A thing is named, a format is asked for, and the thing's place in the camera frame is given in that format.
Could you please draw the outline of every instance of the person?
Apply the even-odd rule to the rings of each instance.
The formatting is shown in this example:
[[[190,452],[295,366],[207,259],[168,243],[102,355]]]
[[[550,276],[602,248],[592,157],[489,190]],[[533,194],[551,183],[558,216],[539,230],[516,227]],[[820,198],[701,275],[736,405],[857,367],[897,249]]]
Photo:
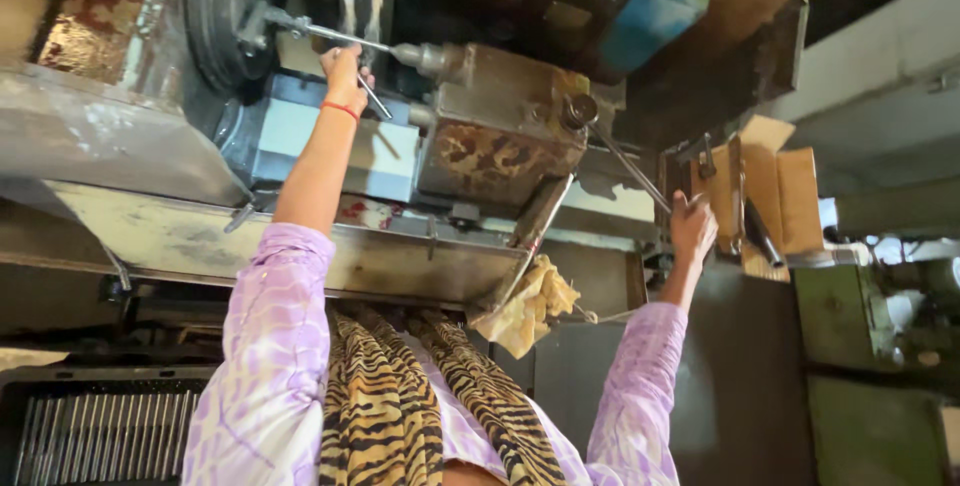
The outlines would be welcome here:
[[[709,204],[675,193],[674,268],[659,301],[626,323],[581,458],[443,316],[412,325],[418,342],[401,341],[369,312],[352,320],[326,311],[330,231],[367,105],[356,82],[359,54],[354,46],[320,59],[328,92],[272,223],[237,274],[224,361],[191,418],[183,483],[678,484],[669,413],[690,301],[717,233]],[[359,73],[374,85],[367,69]],[[514,416],[519,422],[510,423]],[[393,433],[376,437],[381,431]]]

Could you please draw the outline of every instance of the cardboard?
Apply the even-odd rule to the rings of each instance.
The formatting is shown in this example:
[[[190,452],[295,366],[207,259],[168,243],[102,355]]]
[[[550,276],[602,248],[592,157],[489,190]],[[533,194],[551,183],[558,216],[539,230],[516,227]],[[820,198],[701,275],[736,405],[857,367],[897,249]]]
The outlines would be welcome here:
[[[739,251],[749,276],[790,281],[788,268],[774,269],[743,239],[741,197],[753,201],[782,255],[825,249],[813,148],[781,151],[795,131],[793,124],[754,116],[733,141],[712,149],[713,177],[703,180],[698,174],[704,154],[690,165],[693,194],[708,195],[716,213],[718,247],[726,254]]]

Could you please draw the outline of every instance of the lavender tie-dye kurta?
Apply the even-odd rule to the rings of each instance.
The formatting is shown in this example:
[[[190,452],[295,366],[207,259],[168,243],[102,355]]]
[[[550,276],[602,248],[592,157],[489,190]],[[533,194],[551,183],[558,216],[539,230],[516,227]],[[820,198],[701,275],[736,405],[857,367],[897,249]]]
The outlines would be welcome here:
[[[334,246],[322,233],[272,223],[237,274],[223,322],[224,362],[190,422],[184,484],[316,484],[330,329],[324,281]],[[569,484],[677,484],[667,449],[687,316],[652,302],[627,323],[606,378],[586,459],[533,403]],[[408,339],[439,400],[443,458],[502,478],[503,464],[426,350]]]

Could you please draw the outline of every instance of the stack of metal rods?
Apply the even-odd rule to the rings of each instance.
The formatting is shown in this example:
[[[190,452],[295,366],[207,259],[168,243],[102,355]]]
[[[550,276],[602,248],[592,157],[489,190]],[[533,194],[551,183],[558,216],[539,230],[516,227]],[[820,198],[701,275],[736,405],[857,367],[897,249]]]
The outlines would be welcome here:
[[[200,395],[30,397],[14,486],[177,477]]]

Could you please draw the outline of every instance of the raised arm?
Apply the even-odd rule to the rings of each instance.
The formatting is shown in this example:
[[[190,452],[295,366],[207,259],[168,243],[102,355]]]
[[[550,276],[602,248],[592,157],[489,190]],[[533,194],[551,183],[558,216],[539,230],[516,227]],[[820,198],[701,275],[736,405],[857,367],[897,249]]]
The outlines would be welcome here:
[[[627,322],[606,376],[586,464],[597,484],[679,484],[670,456],[670,411],[693,290],[717,223],[705,199],[674,194],[675,263],[660,292]]]
[[[356,119],[359,47],[322,59],[329,90],[280,192],[273,223],[237,274],[223,321],[223,363],[200,396],[184,484],[315,484],[330,328],[324,283],[330,230]]]
[[[313,133],[283,182],[273,222],[298,224],[330,236],[357,122],[367,107],[367,93],[357,87],[360,51],[360,44],[354,44],[331,49],[319,58],[329,89]],[[373,87],[370,70],[360,73]]]

